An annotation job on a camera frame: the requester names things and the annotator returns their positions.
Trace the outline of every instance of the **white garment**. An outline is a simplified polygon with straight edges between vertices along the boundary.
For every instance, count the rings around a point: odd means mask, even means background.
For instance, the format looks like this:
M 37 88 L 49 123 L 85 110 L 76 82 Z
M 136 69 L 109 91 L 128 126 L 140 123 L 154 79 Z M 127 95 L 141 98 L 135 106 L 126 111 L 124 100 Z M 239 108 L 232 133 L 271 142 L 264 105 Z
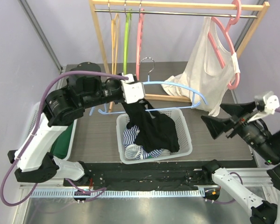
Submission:
M 225 62 L 223 69 L 208 39 L 208 32 L 212 34 Z M 176 77 L 171 76 L 166 82 L 183 84 L 200 92 L 206 98 L 208 105 L 197 94 L 193 103 L 196 104 L 200 101 L 201 104 L 197 109 L 208 111 L 210 116 L 215 117 L 220 112 L 220 104 L 223 95 L 227 91 L 228 83 L 234 81 L 235 74 L 239 72 L 237 54 L 231 55 L 223 47 L 217 35 L 215 22 L 211 21 L 211 17 L 205 17 L 202 31 L 193 48 L 185 71 Z M 192 100 L 192 91 L 172 85 L 162 84 L 162 87 L 168 95 L 185 96 Z

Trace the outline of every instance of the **gray floor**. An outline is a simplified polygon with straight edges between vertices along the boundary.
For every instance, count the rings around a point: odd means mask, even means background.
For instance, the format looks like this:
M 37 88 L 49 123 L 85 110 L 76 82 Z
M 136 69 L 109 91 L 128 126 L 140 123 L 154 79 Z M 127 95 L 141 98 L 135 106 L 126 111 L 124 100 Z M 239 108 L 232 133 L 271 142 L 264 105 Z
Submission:
M 152 68 L 152 63 L 143 63 L 140 66 L 140 80 L 147 80 L 147 73 Z M 163 81 L 171 75 L 178 75 L 183 72 L 186 62 L 156 63 L 154 71 L 151 73 L 151 81 Z M 128 72 L 135 71 L 135 64 L 128 64 Z M 166 94 L 160 85 L 150 85 L 145 87 L 146 93 Z M 155 108 L 187 106 L 187 103 L 150 101 Z M 233 103 L 230 91 L 227 91 L 223 102 Z M 76 134 L 74 138 L 71 161 L 84 162 L 120 162 L 117 137 L 116 118 L 118 114 L 101 115 L 96 107 L 92 116 L 89 116 L 90 109 L 86 110 L 84 116 L 77 122 Z M 122 111 L 121 105 L 115 105 L 114 111 Z M 240 137 L 227 139 L 225 136 L 213 140 L 200 119 L 206 112 L 196 109 L 183 109 L 189 132 L 192 138 L 193 152 L 184 157 L 174 158 L 173 161 L 205 161 L 205 160 L 251 160 L 251 153 L 248 146 Z M 227 114 L 220 112 L 219 117 L 226 117 Z

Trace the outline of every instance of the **clothing pile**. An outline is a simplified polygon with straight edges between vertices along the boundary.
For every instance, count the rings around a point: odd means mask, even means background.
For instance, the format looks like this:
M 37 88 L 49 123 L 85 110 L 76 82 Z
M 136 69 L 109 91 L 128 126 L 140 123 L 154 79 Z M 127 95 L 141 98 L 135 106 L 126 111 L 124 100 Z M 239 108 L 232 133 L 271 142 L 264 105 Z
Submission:
M 143 160 L 179 151 L 175 122 L 169 116 L 147 112 L 146 109 L 154 108 L 145 99 L 122 105 L 130 118 L 122 140 L 127 159 Z

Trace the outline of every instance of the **metal hanger hook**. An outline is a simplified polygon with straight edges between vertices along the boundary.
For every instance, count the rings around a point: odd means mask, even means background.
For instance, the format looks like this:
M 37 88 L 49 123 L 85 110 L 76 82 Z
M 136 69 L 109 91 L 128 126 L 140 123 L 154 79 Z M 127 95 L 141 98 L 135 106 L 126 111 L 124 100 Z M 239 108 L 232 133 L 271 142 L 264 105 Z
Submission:
M 140 18 L 140 12 L 141 12 L 141 2 L 142 2 L 142 0 L 140 0 L 140 4 L 139 4 L 139 18 Z
M 125 0 L 125 14 L 126 14 L 126 0 Z M 126 15 L 126 17 L 127 17 L 127 15 Z
M 110 11 L 110 0 L 108 0 L 108 8 L 109 8 L 110 17 L 111 17 L 111 20 L 112 20 L 112 14 L 111 14 L 111 11 Z
M 144 60 L 146 60 L 146 59 L 150 59 L 150 60 L 152 60 L 153 62 L 154 62 L 154 66 L 153 66 L 153 68 L 148 72 L 148 82 L 149 82 L 149 74 L 154 70 L 154 67 L 155 67 L 155 61 L 154 61 L 154 59 L 153 58 L 151 58 L 151 57 L 145 57 L 145 58 L 143 58 L 140 62 L 139 62 L 139 66 L 141 65 L 141 63 L 144 61 Z

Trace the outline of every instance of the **striped cloth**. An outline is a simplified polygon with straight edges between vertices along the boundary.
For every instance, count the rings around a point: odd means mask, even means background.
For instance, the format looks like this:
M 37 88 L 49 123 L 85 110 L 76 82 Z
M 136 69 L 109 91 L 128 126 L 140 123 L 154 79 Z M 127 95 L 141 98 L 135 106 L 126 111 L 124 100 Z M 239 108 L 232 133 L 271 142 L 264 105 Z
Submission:
M 133 126 L 131 129 L 125 129 L 123 132 L 123 140 L 122 144 L 124 147 L 128 147 L 130 145 L 134 145 L 134 141 L 137 137 L 137 134 L 139 133 L 139 128 L 137 126 Z M 144 160 L 149 158 L 155 158 L 158 157 L 162 153 L 163 149 L 156 149 L 153 150 L 150 153 L 147 153 L 142 146 L 139 147 L 139 151 L 134 158 L 135 160 Z

